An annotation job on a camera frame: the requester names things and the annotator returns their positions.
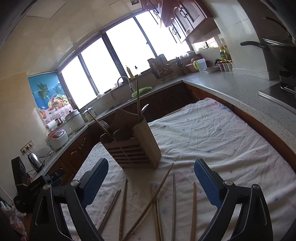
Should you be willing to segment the wooden chopstick pair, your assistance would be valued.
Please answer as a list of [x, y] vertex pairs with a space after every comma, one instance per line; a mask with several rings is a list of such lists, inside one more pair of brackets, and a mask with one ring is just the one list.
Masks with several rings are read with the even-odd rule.
[[127, 184], [128, 184], [128, 179], [126, 179], [126, 181], [125, 181], [125, 188], [124, 188], [123, 197], [122, 197], [118, 240], [122, 240], [122, 238], [123, 238], [123, 227], [124, 227], [124, 221], [125, 221], [125, 206], [126, 206], [126, 196], [127, 196]]
[[107, 136], [113, 140], [113, 136], [108, 132], [108, 130], [106, 129], [107, 127], [107, 124], [103, 121], [98, 121], [97, 119], [94, 120], [98, 125], [99, 127], [107, 134]]

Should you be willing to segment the diagonal dark wooden chopstick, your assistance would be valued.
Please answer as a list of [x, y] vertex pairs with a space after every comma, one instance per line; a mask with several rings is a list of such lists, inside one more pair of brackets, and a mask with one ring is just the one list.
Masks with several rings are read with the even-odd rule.
[[161, 191], [165, 181], [168, 178], [168, 175], [171, 172], [172, 167], [174, 166], [174, 163], [171, 164], [170, 168], [168, 169], [168, 171], [166, 172], [163, 180], [161, 181], [160, 185], [158, 186], [158, 188], [156, 189], [155, 193], [153, 194], [151, 200], [149, 201], [149, 203], [147, 204], [147, 206], [145, 207], [145, 209], [143, 210], [143, 212], [141, 213], [141, 215], [139, 216], [139, 218], [135, 221], [135, 223], [133, 224], [133, 226], [130, 228], [130, 230], [127, 232], [127, 234], [121, 239], [122, 241], [126, 241], [128, 240], [128, 238], [131, 236], [131, 234], [133, 233], [133, 231], [136, 229], [136, 227], [139, 225], [139, 223], [142, 221], [142, 219], [144, 218], [144, 216], [146, 215], [146, 213], [148, 212], [148, 210], [150, 209], [150, 207], [152, 206], [153, 202], [156, 200], [157, 195], [159, 194], [159, 192]]

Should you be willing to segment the metal spoon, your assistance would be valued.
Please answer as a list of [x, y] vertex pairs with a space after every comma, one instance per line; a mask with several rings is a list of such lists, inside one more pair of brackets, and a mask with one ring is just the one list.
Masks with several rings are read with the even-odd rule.
[[141, 110], [141, 115], [144, 115], [144, 112], [147, 110], [147, 108], [149, 107], [149, 104], [146, 104], [142, 110]]

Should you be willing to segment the steel electric kettle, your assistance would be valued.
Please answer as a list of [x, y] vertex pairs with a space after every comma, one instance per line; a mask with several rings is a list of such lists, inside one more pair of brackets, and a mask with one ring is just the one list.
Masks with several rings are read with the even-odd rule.
[[45, 165], [43, 162], [41, 162], [39, 160], [39, 158], [37, 157], [37, 155], [35, 155], [34, 153], [28, 154], [28, 160], [29, 160], [30, 164], [32, 165], [33, 169], [37, 173], [39, 173], [43, 169], [43, 167]]

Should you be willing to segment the white red rice cooker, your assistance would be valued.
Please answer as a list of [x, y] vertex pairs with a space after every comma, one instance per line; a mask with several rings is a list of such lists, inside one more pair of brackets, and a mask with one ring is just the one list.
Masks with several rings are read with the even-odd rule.
[[53, 151], [62, 148], [68, 141], [68, 135], [64, 129], [54, 130], [49, 133], [46, 143]]

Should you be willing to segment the paper towel roll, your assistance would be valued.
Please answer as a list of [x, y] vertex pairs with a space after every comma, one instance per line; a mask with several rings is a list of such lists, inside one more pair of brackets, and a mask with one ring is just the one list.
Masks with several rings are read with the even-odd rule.
[[58, 123], [56, 122], [56, 120], [53, 120], [53, 121], [50, 121], [49, 123], [47, 123], [46, 127], [51, 132], [58, 127]]

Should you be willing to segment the large white cooker pot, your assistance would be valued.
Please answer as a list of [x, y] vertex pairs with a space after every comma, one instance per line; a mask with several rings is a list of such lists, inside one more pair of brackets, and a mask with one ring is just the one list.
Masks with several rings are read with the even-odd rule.
[[65, 117], [65, 121], [72, 132], [76, 132], [85, 126], [85, 121], [77, 109], [70, 111]]

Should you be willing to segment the floral white tablecloth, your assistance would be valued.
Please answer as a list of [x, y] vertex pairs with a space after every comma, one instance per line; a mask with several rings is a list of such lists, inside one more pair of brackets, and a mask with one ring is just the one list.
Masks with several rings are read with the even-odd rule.
[[[173, 173], [176, 176], [176, 238], [189, 240], [192, 222], [193, 183], [196, 183], [197, 226], [200, 237], [216, 212], [195, 173], [194, 163], [203, 159], [223, 179], [238, 186], [258, 184], [264, 193], [274, 240], [281, 240], [295, 220], [295, 172], [260, 134], [223, 104], [206, 98], [189, 104], [149, 127], [161, 151], [156, 169], [123, 169], [102, 144], [96, 144], [76, 179], [93, 168], [100, 158], [109, 162], [108, 174], [91, 205], [86, 207], [99, 227], [118, 190], [128, 179], [124, 232], [132, 227], [157, 189], [171, 164], [174, 166], [158, 194], [165, 240], [171, 240]], [[130, 240], [155, 240], [151, 210], [139, 223]]]

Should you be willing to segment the tropical fruit poster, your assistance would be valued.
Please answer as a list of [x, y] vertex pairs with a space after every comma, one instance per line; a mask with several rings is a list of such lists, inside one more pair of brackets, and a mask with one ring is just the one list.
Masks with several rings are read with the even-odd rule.
[[56, 72], [30, 76], [28, 80], [34, 100], [43, 119], [55, 111], [71, 107]]

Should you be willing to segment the small white slow cooker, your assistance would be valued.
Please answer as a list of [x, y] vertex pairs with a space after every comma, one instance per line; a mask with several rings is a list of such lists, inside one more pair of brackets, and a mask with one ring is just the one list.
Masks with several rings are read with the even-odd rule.
[[93, 107], [89, 107], [83, 111], [83, 113], [88, 121], [92, 121], [96, 119], [96, 112]]

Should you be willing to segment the wooden utensil holder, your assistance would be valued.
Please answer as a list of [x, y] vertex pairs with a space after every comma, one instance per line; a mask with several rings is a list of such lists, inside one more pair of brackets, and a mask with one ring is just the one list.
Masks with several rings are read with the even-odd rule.
[[100, 142], [121, 168], [158, 167], [161, 151], [143, 116], [119, 108], [107, 131]]

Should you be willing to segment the gas stove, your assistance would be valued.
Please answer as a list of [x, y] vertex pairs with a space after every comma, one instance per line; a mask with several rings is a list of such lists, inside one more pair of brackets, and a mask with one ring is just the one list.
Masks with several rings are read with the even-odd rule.
[[260, 96], [295, 113], [295, 73], [280, 71], [279, 83], [264, 90], [259, 90], [258, 93]]

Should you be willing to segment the sink faucet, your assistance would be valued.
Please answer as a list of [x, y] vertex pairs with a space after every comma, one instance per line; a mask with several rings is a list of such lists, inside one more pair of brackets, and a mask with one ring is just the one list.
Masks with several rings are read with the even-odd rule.
[[130, 79], [129, 79], [128, 77], [126, 77], [126, 76], [120, 76], [120, 77], [118, 78], [118, 80], [117, 80], [117, 86], [119, 86], [119, 80], [120, 80], [120, 79], [123, 80], [122, 84], [128, 84], [130, 90], [131, 90], [132, 92], [135, 91], [135, 87], [134, 87], [134, 85], [131, 83]]

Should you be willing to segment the green colander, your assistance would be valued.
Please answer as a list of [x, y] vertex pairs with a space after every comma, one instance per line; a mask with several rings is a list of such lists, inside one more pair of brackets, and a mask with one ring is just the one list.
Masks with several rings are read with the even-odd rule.
[[151, 87], [151, 86], [146, 86], [146, 87], [140, 88], [139, 90], [136, 90], [135, 92], [132, 93], [132, 98], [137, 98], [137, 94], [143, 95], [143, 94], [146, 94], [152, 90], [154, 90], [154, 87]]

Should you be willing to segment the dish soap bottle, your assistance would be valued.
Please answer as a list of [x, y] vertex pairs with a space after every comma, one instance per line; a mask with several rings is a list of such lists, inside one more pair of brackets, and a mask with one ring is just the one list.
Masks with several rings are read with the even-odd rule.
[[135, 79], [135, 76], [132, 74], [132, 72], [128, 66], [126, 66], [126, 70], [128, 72], [128, 75], [130, 76], [130, 79]]

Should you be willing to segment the white plate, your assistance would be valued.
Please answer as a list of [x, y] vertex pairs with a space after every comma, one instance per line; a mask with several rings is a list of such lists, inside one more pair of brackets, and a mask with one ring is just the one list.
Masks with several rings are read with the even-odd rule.
[[205, 68], [203, 71], [206, 73], [213, 73], [213, 72], [220, 71], [220, 67], [219, 66], [211, 66], [211, 67]]

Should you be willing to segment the white green pitcher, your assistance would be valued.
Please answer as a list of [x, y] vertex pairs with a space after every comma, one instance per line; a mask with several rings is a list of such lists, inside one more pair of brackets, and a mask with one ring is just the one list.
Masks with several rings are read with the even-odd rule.
[[194, 61], [194, 67], [198, 69], [199, 71], [203, 71], [205, 68], [207, 68], [207, 63], [204, 58]]

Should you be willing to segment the black wok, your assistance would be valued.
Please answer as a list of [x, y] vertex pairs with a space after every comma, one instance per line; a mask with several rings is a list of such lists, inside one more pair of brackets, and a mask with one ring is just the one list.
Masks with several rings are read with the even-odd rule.
[[287, 44], [261, 44], [255, 41], [244, 41], [241, 46], [255, 46], [265, 51], [269, 51], [277, 59], [283, 68], [289, 72], [295, 73], [295, 46]]

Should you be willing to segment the pink basin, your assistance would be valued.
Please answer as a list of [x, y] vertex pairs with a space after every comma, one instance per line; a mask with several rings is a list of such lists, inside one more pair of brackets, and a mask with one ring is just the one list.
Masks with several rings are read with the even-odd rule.
[[191, 63], [187, 64], [186, 68], [192, 73], [198, 72], [199, 70], [194, 67], [194, 61], [197, 61], [200, 59], [201, 59], [200, 57], [196, 57], [196, 58], [191, 59]]

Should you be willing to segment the yellow oil bottle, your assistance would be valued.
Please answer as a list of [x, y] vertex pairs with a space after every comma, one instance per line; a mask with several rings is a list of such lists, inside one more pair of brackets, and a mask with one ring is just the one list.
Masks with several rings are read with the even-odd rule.
[[228, 47], [226, 45], [219, 47], [219, 49], [220, 49], [220, 56], [223, 61], [232, 60]]

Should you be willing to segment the dish drying rack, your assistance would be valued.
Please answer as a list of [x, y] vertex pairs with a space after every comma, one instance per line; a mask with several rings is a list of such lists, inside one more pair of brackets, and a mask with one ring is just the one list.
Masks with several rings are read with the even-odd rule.
[[156, 79], [160, 81], [165, 81], [177, 77], [175, 71], [173, 70], [171, 64], [167, 61], [164, 54], [160, 54], [156, 58], [151, 58], [147, 60], [150, 66], [151, 73]]

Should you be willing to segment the wooden upper cabinets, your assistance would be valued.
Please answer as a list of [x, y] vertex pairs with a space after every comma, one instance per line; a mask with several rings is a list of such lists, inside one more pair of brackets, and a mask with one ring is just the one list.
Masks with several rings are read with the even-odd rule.
[[210, 9], [203, 1], [141, 1], [142, 8], [153, 11], [180, 42], [208, 40], [220, 31]]

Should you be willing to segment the wall power outlet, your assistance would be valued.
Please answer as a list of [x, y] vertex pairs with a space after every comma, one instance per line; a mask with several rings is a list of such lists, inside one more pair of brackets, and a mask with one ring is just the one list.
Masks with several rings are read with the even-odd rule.
[[32, 148], [34, 146], [34, 142], [33, 140], [30, 140], [27, 144], [25, 144], [21, 149], [20, 151], [23, 153], [23, 154], [26, 154], [26, 152]]

